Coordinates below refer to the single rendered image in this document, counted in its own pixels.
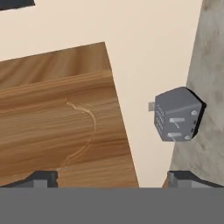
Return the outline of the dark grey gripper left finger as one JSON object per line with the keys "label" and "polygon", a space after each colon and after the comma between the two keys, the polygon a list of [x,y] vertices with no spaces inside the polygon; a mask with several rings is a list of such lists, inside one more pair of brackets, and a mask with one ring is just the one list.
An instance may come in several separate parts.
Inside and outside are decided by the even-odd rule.
{"label": "dark grey gripper left finger", "polygon": [[35,171],[24,179],[9,183],[7,185],[2,185],[2,188],[57,188],[57,179],[57,171]]}

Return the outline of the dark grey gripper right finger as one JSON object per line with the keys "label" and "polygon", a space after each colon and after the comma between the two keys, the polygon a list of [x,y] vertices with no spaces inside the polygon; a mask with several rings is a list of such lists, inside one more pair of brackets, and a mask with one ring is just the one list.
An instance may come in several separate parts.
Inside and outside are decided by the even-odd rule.
{"label": "dark grey gripper right finger", "polygon": [[201,179],[190,171],[168,171],[167,178],[170,188],[224,188],[224,185]]}

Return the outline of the grey toaster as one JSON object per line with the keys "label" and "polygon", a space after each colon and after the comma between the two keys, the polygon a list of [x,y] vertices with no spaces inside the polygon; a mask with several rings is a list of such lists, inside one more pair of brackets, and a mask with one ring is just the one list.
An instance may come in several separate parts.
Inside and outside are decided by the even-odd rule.
{"label": "grey toaster", "polygon": [[191,141],[198,132],[206,104],[188,87],[163,92],[148,103],[163,142]]}

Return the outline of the black flat panel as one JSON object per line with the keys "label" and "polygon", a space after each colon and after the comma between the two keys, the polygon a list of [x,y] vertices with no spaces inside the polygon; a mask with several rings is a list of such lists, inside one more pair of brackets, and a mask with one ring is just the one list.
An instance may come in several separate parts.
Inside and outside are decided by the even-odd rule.
{"label": "black flat panel", "polygon": [[20,9],[34,5],[34,0],[0,0],[0,11]]}

